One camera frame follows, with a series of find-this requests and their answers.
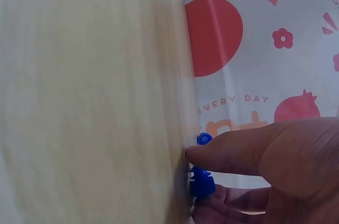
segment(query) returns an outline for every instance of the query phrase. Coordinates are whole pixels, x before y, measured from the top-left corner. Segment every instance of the red circle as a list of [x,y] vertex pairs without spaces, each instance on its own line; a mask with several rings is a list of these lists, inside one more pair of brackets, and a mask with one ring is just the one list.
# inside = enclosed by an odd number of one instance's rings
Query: red circle
[[194,75],[210,75],[223,68],[238,50],[242,18],[226,0],[193,0],[186,4],[186,14]]

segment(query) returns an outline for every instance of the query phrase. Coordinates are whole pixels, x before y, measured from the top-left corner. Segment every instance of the red flower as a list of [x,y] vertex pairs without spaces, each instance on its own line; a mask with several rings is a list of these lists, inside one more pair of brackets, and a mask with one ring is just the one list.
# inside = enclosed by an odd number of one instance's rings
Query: red flower
[[285,28],[280,28],[279,30],[272,33],[274,39],[274,46],[276,48],[292,48],[293,47],[293,34],[287,31]]
[[339,53],[333,56],[334,70],[339,71]]

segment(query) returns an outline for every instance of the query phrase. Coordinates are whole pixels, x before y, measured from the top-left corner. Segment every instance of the blue plastic clip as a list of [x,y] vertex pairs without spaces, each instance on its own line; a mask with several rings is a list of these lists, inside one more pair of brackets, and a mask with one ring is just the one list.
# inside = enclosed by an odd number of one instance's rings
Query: blue plastic clip
[[198,145],[206,145],[212,139],[213,139],[213,137],[211,135],[203,132],[197,137],[197,143],[198,143]]
[[[206,145],[211,140],[212,136],[208,133],[201,133],[197,137],[198,145]],[[191,172],[193,172],[190,183],[192,196],[198,199],[203,199],[215,193],[216,185],[213,177],[210,176],[211,173],[198,167],[192,167]]]

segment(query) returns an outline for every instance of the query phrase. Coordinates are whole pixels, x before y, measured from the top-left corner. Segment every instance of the red pomegranate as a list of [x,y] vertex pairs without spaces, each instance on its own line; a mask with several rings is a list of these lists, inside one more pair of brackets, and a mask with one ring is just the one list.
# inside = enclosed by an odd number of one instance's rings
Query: red pomegranate
[[317,96],[313,96],[312,92],[307,93],[306,90],[300,96],[287,98],[276,108],[274,122],[320,117],[316,98]]

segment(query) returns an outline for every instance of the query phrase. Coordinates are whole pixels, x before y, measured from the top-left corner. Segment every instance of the wooden board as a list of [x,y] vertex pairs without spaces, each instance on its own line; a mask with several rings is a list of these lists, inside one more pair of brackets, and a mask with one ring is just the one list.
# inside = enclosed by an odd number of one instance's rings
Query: wooden board
[[186,223],[199,130],[182,0],[0,9],[0,222]]

